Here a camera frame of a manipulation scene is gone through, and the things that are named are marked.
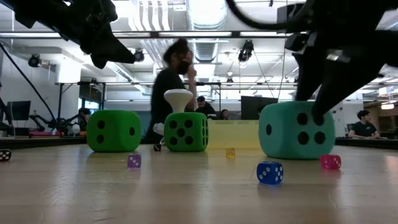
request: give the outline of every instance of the pink die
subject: pink die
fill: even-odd
[[[322,155],[320,162],[324,169],[338,170],[341,167],[341,157],[339,155]]]
[[[141,155],[139,153],[129,154],[127,158],[128,168],[140,168],[141,167]]]

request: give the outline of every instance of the person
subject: person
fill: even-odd
[[[163,138],[161,134],[154,131],[154,127],[158,127],[158,124],[164,124],[166,117],[173,112],[172,107],[164,98],[164,93],[173,89],[185,89],[179,75],[188,76],[188,90],[196,96],[195,77],[197,72],[193,69],[193,53],[189,49],[188,41],[186,39],[178,39],[166,50],[163,60],[167,67],[160,71],[152,87],[152,96],[150,98],[151,119],[145,135],[145,142],[154,144],[159,143]],[[187,110],[194,110],[193,99],[188,103]]]
[[[359,121],[353,125],[348,133],[350,138],[360,139],[377,139],[380,138],[376,127],[370,123],[371,115],[369,111],[361,110],[358,112],[357,117]]]
[[[88,108],[80,108],[78,111],[78,124],[80,131],[86,131],[88,120],[90,120],[91,112]]]
[[[228,119],[228,110],[227,109],[223,109],[220,113],[220,119]]]
[[[216,111],[209,103],[206,102],[204,96],[199,96],[197,98],[197,102],[198,102],[198,108],[195,110],[195,112],[203,113],[206,115],[206,117],[209,114],[216,114]]]

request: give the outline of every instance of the red die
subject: red die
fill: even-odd
[[[341,167],[341,158],[339,155],[322,155],[320,158],[321,166],[324,169],[340,169]]]

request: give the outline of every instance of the blue die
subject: blue die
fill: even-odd
[[[260,162],[257,166],[257,178],[263,184],[279,184],[284,178],[284,168],[278,162]]]

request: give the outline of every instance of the small dice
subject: small dice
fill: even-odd
[[[260,162],[257,166],[257,178],[262,184],[279,184],[284,178],[284,168],[278,162]]]
[[[0,149],[0,162],[6,162],[11,159],[11,150],[9,149]]]
[[[227,159],[234,159],[235,158],[235,149],[234,148],[226,149],[225,156]]]
[[[162,150],[162,145],[161,144],[154,144],[154,151],[155,152],[160,152]]]
[[[341,167],[341,157],[339,155],[322,155],[320,158],[322,168],[338,170]]]
[[[128,168],[140,168],[141,167],[141,155],[139,153],[129,154],[127,159]]]

